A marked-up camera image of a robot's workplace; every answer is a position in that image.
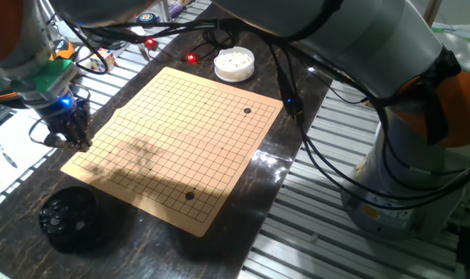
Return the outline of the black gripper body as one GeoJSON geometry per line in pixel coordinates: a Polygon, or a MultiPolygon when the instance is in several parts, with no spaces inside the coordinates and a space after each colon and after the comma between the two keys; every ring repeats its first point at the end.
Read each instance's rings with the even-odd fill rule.
{"type": "Polygon", "coordinates": [[[53,134],[85,136],[88,133],[88,99],[65,95],[36,113],[53,134]]]}

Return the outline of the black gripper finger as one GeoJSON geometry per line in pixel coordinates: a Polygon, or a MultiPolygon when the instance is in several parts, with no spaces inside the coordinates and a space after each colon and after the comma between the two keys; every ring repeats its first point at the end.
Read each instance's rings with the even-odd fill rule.
{"type": "Polygon", "coordinates": [[[92,146],[92,137],[92,131],[90,129],[85,130],[81,135],[78,150],[81,152],[87,152],[92,146]]]}
{"type": "Polygon", "coordinates": [[[78,133],[72,131],[65,132],[64,137],[66,139],[66,145],[69,150],[80,150],[80,135],[78,133]]]}

